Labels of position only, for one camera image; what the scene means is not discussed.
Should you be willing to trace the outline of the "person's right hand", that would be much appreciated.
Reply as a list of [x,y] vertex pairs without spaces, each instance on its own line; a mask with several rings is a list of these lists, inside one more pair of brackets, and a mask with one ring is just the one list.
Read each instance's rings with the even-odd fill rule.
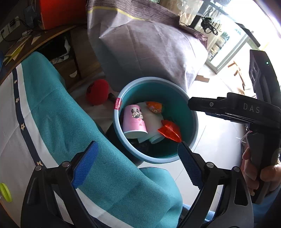
[[[241,171],[246,181],[249,193],[255,195],[254,190],[259,188],[260,182],[257,180],[258,169],[250,161],[250,149],[246,148],[242,155]],[[276,190],[280,186],[280,161],[275,165],[268,166],[260,172],[260,180],[270,184],[268,193]]]

